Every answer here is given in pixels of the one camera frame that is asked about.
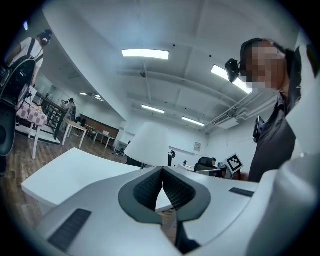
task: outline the checkered fabric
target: checkered fabric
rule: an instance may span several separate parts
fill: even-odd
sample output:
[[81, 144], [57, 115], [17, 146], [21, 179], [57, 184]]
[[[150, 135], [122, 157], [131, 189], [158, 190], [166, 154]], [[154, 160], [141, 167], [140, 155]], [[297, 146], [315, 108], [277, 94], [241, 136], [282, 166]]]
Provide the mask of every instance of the checkered fabric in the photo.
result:
[[27, 102], [23, 103], [16, 115], [17, 117], [26, 119], [29, 122], [36, 124], [37, 126], [46, 125], [48, 118], [33, 102], [31, 103], [31, 106]]

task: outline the person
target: person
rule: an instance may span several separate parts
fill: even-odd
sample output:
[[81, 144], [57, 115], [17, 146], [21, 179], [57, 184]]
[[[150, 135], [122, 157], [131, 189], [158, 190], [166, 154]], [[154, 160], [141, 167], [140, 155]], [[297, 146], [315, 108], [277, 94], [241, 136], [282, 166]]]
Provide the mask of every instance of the person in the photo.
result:
[[306, 90], [302, 87], [302, 66], [311, 66], [314, 77], [319, 71], [315, 56], [311, 45], [300, 46], [294, 52], [261, 38], [242, 44], [239, 66], [241, 76], [247, 82], [252, 82], [253, 87], [271, 88], [278, 92], [273, 113], [264, 124], [257, 141], [248, 181], [260, 182], [265, 172], [277, 170], [291, 159], [296, 136], [286, 116], [299, 102], [302, 91]]
[[217, 167], [216, 167], [216, 161], [217, 161], [217, 160], [213, 157], [213, 158], [212, 158], [212, 166], [215, 167], [215, 169], [217, 169]]
[[[39, 69], [41, 68], [42, 63], [44, 61], [43, 48], [50, 43], [51, 37], [52, 37], [52, 31], [50, 29], [47, 29], [45, 31], [42, 31], [40, 34], [38, 34], [34, 41], [34, 45], [32, 47], [30, 55], [36, 60], [37, 63], [34, 68], [31, 86], [35, 84]], [[28, 54], [28, 50], [31, 44], [32, 44], [32, 37], [28, 37], [27, 39], [22, 41], [9, 55], [6, 63], [9, 66], [11, 66], [18, 59], [20, 59], [23, 56], [26, 56]]]
[[73, 108], [75, 106], [75, 101], [74, 101], [73, 98], [69, 99], [69, 102], [70, 103], [66, 106], [67, 112], [65, 114], [65, 118], [67, 118], [67, 119], [71, 119], [72, 110], [73, 110]]
[[66, 105], [67, 105], [68, 101], [64, 101], [63, 99], [61, 100], [61, 108], [62, 109], [65, 109], [66, 108]]

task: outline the ceiling pipe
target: ceiling pipe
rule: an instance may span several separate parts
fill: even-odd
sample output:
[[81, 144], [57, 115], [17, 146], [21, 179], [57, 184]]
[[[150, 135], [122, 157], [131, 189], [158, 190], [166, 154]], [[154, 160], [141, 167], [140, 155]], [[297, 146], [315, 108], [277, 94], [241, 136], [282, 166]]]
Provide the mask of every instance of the ceiling pipe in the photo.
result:
[[228, 113], [230, 110], [232, 110], [233, 108], [235, 108], [236, 106], [238, 106], [240, 103], [242, 103], [244, 100], [246, 100], [251, 94], [248, 94], [247, 96], [245, 96], [242, 100], [240, 100], [239, 102], [237, 102], [236, 104], [234, 104], [232, 107], [230, 107], [228, 110], [226, 110], [225, 112], [223, 112], [221, 115], [219, 115], [218, 117], [216, 117], [215, 119], [211, 120], [210, 122], [208, 122], [202, 129], [203, 130], [209, 130], [212, 128], [212, 123], [219, 119], [220, 117], [222, 117], [223, 115], [225, 115], [226, 113]]
[[[134, 69], [124, 69], [124, 70], [117, 70], [117, 73], [119, 75], [124, 75], [124, 76], [132, 76], [132, 75], [136, 75], [138, 76], [138, 70], [134, 70]], [[189, 79], [186, 79], [186, 78], [182, 78], [182, 77], [179, 77], [179, 76], [175, 76], [175, 75], [170, 75], [170, 74], [165, 74], [165, 73], [159, 73], [159, 72], [152, 72], [152, 71], [148, 71], [148, 74], [153, 76], [154, 78], [156, 78], [157, 76], [158, 77], [164, 77], [164, 78], [169, 78], [171, 80], [178, 80], [180, 82], [186, 82], [190, 85], [194, 85], [198, 88], [202, 88], [204, 90], [208, 90], [208, 91], [211, 91], [215, 94], [218, 94], [220, 95], [221, 97], [225, 96], [222, 92], [218, 91], [218, 90], [215, 90], [209, 86], [206, 86], [204, 84], [201, 84], [201, 83], [198, 83], [198, 82], [195, 82], [195, 81], [192, 81], [192, 80], [189, 80]], [[237, 101], [229, 96], [225, 96], [224, 97], [225, 99], [228, 99], [229, 101], [233, 102], [233, 103], [237, 103]]]
[[274, 104], [277, 102], [277, 97], [273, 97], [271, 99], [269, 99], [268, 101], [266, 101], [265, 103], [263, 103], [261, 106], [259, 106], [258, 108], [252, 110], [251, 112], [247, 113], [247, 116], [252, 116], [252, 115], [256, 115], [257, 112], [259, 112], [260, 110], [264, 110], [266, 107], [269, 107], [270, 105], [274, 106]]
[[273, 104], [270, 104], [269, 106], [266, 106], [265, 108], [263, 108], [263, 109], [260, 109], [260, 110], [258, 110], [258, 111], [256, 111], [255, 113], [253, 113], [253, 114], [251, 114], [251, 115], [249, 115], [249, 116], [247, 116], [247, 117], [239, 117], [239, 118], [237, 118], [238, 120], [239, 119], [243, 119], [243, 120], [248, 120], [248, 119], [250, 119], [250, 118], [253, 118], [254, 116], [256, 116], [256, 115], [258, 115], [258, 114], [260, 114], [261, 112], [264, 112], [264, 111], [266, 111], [266, 110], [268, 110], [268, 109], [271, 109], [272, 107], [274, 107], [274, 105]]
[[144, 73], [145, 73], [145, 79], [146, 79], [146, 90], [148, 93], [149, 104], [152, 107], [151, 92], [150, 92], [150, 86], [149, 86], [149, 80], [148, 80], [148, 74], [147, 74], [147, 68], [146, 68], [146, 58], [143, 58], [143, 67], [144, 67]]

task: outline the wooden floor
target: wooden floor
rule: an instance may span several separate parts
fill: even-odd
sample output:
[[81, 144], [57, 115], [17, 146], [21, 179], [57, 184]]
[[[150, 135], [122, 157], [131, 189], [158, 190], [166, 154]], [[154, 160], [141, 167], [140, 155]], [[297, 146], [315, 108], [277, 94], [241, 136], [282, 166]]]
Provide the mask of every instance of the wooden floor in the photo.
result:
[[[37, 201], [22, 191], [21, 183], [63, 153], [78, 148], [81, 137], [75, 134], [76, 131], [73, 129], [64, 146], [39, 141], [35, 160], [32, 159], [34, 140], [15, 134], [13, 149], [7, 156], [6, 174], [0, 178], [0, 186], [8, 209], [28, 226], [34, 227], [41, 220], [42, 213]], [[105, 148], [105, 145], [98, 141], [93, 142], [88, 137], [83, 140], [81, 150], [119, 163], [127, 161], [127, 157], [113, 155], [110, 148]]]

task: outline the lamp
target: lamp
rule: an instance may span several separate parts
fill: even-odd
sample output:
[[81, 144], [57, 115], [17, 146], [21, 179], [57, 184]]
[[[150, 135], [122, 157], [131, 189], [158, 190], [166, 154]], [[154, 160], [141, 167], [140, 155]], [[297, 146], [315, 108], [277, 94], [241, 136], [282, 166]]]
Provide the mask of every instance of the lamp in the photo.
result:
[[124, 153], [150, 166], [168, 165], [169, 139], [163, 126], [146, 122], [126, 147]]

